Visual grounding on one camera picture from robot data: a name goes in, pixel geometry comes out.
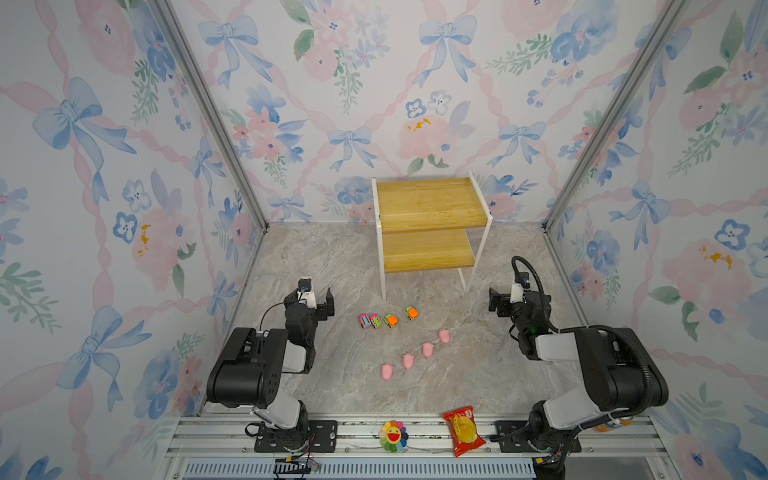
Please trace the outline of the aluminium front rail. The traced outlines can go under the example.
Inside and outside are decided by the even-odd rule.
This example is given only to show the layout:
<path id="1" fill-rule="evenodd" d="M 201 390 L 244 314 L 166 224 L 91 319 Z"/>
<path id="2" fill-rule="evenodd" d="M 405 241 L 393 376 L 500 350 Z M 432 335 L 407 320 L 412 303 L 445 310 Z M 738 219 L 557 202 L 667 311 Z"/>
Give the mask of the aluminium front rail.
<path id="1" fill-rule="evenodd" d="M 439 414 L 400 416 L 408 438 L 389 453 L 379 433 L 383 414 L 325 414 L 336 427 L 331 453 L 313 446 L 289 460 L 258 453 L 250 416 L 208 412 L 179 422 L 158 479 L 536 479 L 544 453 L 520 442 L 487 442 L 460 457 Z M 582 432 L 565 463 L 569 479 L 678 479 L 673 461 L 647 417 L 610 432 Z"/>

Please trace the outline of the aluminium corner post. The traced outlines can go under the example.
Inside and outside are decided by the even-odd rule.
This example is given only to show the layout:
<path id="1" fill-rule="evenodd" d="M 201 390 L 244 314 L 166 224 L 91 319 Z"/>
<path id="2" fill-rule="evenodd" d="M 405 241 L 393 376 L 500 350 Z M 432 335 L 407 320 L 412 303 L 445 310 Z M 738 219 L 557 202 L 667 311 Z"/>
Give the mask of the aluminium corner post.
<path id="1" fill-rule="evenodd" d="M 593 139 L 584 148 L 583 154 L 576 162 L 573 171 L 564 183 L 563 189 L 556 197 L 554 206 L 543 221 L 542 229 L 545 234 L 550 234 L 556 229 L 558 222 L 564 216 L 568 202 L 576 193 L 583 177 L 591 169 L 591 165 L 634 100 L 640 83 L 651 71 L 653 64 L 661 55 L 663 47 L 676 30 L 688 4 L 689 2 L 685 0 L 673 0 L 666 1 L 662 5 L 657 20 L 646 37 L 645 45 L 639 49 L 639 53 L 630 64 L 627 77 L 616 90 L 615 95 L 608 104 Z"/>
<path id="2" fill-rule="evenodd" d="M 258 205 L 255 192 L 248 180 L 246 170 L 241 164 L 234 145 L 225 131 L 225 125 L 216 108 L 210 89 L 200 66 L 190 48 L 186 35 L 181 27 L 170 1 L 149 0 L 148 5 L 156 16 L 159 26 L 168 38 L 172 53 L 177 56 L 180 68 L 189 83 L 191 93 L 201 110 L 203 120 L 209 127 L 212 136 L 220 148 L 224 162 L 235 178 L 235 183 L 244 197 L 249 212 L 253 215 L 260 234 L 268 232 L 269 223 Z"/>

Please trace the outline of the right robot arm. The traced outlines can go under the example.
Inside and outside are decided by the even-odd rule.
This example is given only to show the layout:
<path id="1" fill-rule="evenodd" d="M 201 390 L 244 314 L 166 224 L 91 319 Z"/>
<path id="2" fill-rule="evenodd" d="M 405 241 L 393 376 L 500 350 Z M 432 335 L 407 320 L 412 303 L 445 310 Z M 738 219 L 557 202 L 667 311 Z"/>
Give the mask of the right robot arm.
<path id="1" fill-rule="evenodd" d="M 581 384 L 534 404 L 524 424 L 496 423 L 492 442 L 504 451 L 562 452 L 578 433 L 628 420 L 669 399 L 668 384 L 634 330 L 579 326 L 553 329 L 551 297 L 536 291 L 489 290 L 488 310 L 511 320 L 510 337 L 530 361 L 573 362 Z"/>

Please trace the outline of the pink toy car leftmost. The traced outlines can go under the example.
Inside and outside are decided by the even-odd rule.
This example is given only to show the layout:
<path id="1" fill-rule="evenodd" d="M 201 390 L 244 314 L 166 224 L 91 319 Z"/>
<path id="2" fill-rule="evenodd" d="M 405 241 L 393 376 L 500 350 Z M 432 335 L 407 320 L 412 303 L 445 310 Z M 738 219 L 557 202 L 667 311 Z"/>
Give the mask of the pink toy car leftmost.
<path id="1" fill-rule="evenodd" d="M 366 314 L 362 314 L 359 316 L 359 322 L 363 329 L 368 329 L 372 327 L 371 320 Z"/>

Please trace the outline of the right aluminium corner post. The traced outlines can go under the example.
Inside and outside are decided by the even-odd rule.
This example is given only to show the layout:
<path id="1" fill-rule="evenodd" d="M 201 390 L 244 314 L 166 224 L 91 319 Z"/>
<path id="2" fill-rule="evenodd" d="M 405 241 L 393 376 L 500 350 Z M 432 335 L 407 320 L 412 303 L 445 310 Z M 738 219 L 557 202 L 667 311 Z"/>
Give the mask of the right aluminium corner post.
<path id="1" fill-rule="evenodd" d="M 564 183 L 563 189 L 556 197 L 554 206 L 543 221 L 542 229 L 545 234 L 550 234 L 556 229 L 558 222 L 564 216 L 568 202 L 576 193 L 583 177 L 591 169 L 591 165 L 634 100 L 640 83 L 651 71 L 653 64 L 661 55 L 663 47 L 676 30 L 688 4 L 689 2 L 685 0 L 673 0 L 666 1 L 662 5 L 657 20 L 646 37 L 645 45 L 639 49 L 639 53 L 630 64 L 627 77 L 616 90 L 615 95 L 608 104 L 593 139 L 584 148 L 583 154 L 576 162 L 573 171 Z"/>

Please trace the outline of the red snack bag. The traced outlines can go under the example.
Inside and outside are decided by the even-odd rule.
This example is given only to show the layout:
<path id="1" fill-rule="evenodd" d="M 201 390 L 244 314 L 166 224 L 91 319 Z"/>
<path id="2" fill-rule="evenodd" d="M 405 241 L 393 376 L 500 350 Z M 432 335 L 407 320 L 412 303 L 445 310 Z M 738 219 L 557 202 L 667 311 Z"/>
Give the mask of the red snack bag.
<path id="1" fill-rule="evenodd" d="M 478 433 L 473 407 L 461 407 L 444 413 L 442 417 L 449 426 L 456 458 L 486 444 L 486 441 Z"/>

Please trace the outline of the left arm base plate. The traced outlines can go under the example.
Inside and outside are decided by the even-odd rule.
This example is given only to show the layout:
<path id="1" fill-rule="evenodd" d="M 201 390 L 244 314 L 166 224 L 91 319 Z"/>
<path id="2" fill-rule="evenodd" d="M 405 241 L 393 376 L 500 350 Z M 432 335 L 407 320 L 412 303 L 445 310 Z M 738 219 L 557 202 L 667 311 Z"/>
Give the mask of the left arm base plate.
<path id="1" fill-rule="evenodd" d="M 334 453 L 337 445 L 338 422 L 335 420 L 308 420 L 299 422 L 296 428 L 268 428 L 259 424 L 254 434 L 256 453 L 295 454 Z"/>

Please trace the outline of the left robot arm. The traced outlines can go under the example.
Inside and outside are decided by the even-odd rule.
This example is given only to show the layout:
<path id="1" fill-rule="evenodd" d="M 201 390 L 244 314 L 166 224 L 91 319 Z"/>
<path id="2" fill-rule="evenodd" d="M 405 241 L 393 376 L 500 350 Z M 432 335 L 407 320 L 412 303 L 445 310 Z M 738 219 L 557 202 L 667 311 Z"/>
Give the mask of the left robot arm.
<path id="1" fill-rule="evenodd" d="M 238 327 L 226 341 L 206 385 L 206 399 L 227 408 L 250 406 L 261 419 L 259 434 L 297 449 L 311 438 L 304 403 L 280 389 L 284 374 L 307 374 L 316 357 L 319 324 L 335 315 L 330 290 L 322 302 L 302 279 L 280 303 L 285 326 Z"/>

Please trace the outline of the left aluminium corner post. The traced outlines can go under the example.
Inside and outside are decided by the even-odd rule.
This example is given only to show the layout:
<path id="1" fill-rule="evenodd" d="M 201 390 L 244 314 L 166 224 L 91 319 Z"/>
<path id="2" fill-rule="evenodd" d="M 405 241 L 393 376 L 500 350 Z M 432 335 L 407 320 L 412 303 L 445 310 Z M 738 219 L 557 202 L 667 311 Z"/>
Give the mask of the left aluminium corner post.
<path id="1" fill-rule="evenodd" d="M 180 68 L 189 83 L 191 93 L 201 110 L 203 120 L 209 127 L 212 136 L 220 148 L 224 162 L 235 178 L 235 183 L 244 197 L 249 212 L 253 215 L 260 234 L 268 232 L 269 223 L 258 205 L 255 192 L 248 180 L 246 170 L 241 164 L 234 145 L 225 131 L 225 125 L 216 108 L 210 89 L 200 66 L 190 48 L 186 35 L 181 27 L 170 1 L 149 0 L 148 5 L 156 16 L 159 26 L 168 38 L 172 53 L 177 56 Z"/>

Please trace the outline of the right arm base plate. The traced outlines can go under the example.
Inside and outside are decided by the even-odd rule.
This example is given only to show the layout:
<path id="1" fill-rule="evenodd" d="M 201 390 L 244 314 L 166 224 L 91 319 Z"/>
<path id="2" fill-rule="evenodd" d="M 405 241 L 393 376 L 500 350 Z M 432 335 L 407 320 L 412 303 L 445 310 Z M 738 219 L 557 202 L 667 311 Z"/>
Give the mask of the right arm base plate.
<path id="1" fill-rule="evenodd" d="M 530 426 L 527 421 L 497 420 L 496 433 L 489 439 L 498 443 L 502 453 L 532 453 L 550 455 L 565 444 L 568 431 L 552 430 L 548 426 Z"/>

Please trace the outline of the pink green toy car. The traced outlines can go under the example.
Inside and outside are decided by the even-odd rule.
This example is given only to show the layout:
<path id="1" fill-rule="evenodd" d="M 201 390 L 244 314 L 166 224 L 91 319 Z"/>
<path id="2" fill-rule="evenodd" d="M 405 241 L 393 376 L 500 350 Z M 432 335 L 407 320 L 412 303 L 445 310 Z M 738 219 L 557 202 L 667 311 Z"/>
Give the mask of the pink green toy car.
<path id="1" fill-rule="evenodd" d="M 374 329 L 379 329 L 382 327 L 382 322 L 377 314 L 370 314 L 369 315 L 370 324 Z"/>

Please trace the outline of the wooden two-tier shelf white frame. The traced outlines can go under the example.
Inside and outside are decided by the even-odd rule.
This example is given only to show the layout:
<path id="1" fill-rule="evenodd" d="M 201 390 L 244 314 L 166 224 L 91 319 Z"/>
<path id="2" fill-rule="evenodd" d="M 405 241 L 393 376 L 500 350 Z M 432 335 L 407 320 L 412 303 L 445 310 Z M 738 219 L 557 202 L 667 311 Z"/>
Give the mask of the wooden two-tier shelf white frame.
<path id="1" fill-rule="evenodd" d="M 493 216 L 471 173 L 460 178 L 371 179 L 381 295 L 386 276 L 456 270 L 470 291 Z"/>

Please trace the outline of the rainbow smiling flower toy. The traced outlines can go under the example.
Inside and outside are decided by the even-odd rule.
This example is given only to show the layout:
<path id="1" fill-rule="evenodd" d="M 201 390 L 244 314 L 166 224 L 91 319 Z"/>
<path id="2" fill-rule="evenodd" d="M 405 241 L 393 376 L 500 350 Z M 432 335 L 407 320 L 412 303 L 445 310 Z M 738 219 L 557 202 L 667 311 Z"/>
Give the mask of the rainbow smiling flower toy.
<path id="1" fill-rule="evenodd" d="M 378 438 L 386 452 L 400 453 L 407 448 L 409 435 L 403 422 L 391 420 L 382 426 Z"/>

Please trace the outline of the orange drink can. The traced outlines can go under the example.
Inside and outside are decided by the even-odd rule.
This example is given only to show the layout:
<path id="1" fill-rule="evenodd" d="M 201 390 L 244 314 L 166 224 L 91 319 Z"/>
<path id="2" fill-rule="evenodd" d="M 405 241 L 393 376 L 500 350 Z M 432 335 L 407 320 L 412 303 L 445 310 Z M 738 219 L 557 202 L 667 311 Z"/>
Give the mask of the orange drink can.
<path id="1" fill-rule="evenodd" d="M 597 432 L 610 432 L 625 426 L 629 426 L 632 424 L 632 421 L 632 417 L 610 419 L 605 423 L 595 426 L 594 430 Z"/>

